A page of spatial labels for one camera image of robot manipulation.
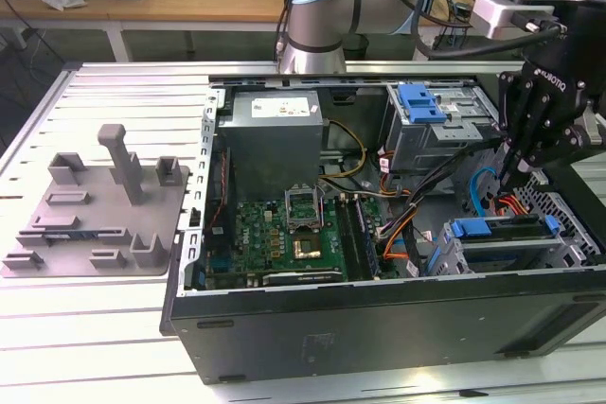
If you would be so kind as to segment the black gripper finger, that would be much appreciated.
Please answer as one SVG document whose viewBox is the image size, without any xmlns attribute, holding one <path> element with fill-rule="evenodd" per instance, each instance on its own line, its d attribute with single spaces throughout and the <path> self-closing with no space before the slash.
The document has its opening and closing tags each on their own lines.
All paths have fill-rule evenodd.
<svg viewBox="0 0 606 404">
<path fill-rule="evenodd" d="M 501 184 L 509 184 L 517 171 L 532 91 L 533 79 L 521 72 L 503 72 L 499 77 L 499 125 L 508 146 L 499 175 Z"/>
<path fill-rule="evenodd" d="M 533 86 L 511 185 L 523 185 L 543 167 L 565 166 L 592 156 L 592 99 L 584 90 Z"/>
</svg>

